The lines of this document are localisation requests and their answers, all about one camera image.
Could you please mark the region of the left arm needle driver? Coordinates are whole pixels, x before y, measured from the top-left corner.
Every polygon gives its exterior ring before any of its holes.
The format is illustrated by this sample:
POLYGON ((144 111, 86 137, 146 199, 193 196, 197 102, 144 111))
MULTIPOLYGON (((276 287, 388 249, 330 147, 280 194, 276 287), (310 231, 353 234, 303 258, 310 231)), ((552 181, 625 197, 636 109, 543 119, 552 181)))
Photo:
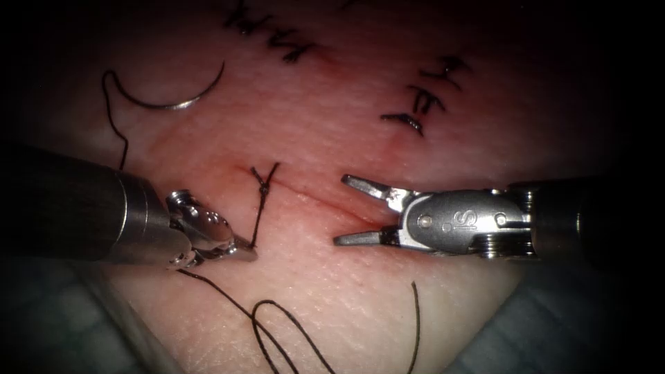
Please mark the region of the left arm needle driver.
POLYGON ((206 260, 220 260, 237 252, 237 242, 229 223, 206 207, 189 190, 175 190, 166 197, 170 228, 183 233, 190 249, 170 263, 179 268, 201 265, 206 260))

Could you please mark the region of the left arm needle driver jaw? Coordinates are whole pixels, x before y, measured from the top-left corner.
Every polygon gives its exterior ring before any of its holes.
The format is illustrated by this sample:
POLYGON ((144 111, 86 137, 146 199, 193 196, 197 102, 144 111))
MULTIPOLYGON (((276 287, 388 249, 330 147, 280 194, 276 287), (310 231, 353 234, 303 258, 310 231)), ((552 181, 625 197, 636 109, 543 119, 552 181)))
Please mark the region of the left arm needle driver jaw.
POLYGON ((258 254, 250 241, 241 236, 235 236, 233 244, 230 246, 230 259, 253 262, 258 259, 258 254))

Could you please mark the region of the right arm needle driver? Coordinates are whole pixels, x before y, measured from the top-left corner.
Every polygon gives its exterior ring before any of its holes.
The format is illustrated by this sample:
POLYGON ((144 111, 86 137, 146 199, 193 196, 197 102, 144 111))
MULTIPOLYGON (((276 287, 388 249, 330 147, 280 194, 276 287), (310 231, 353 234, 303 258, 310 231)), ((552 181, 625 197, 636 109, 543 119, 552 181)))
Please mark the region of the right arm needle driver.
POLYGON ((423 193, 404 209, 398 243, 433 256, 534 258, 529 216, 490 190, 423 193))

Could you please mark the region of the right arm needle driver jaw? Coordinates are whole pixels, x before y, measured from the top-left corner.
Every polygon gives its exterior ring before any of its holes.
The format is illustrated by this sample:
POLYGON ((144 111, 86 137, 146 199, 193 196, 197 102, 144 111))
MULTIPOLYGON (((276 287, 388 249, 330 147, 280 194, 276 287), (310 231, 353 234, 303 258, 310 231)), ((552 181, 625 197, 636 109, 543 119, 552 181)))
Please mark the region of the right arm needle driver jaw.
POLYGON ((338 247, 390 246, 399 247, 400 239, 397 226, 384 226, 377 231, 365 231, 339 235, 332 239, 338 247))
POLYGON ((416 191, 381 184, 376 181, 345 174, 341 182, 374 199, 382 200, 392 211, 404 211, 416 197, 416 191))

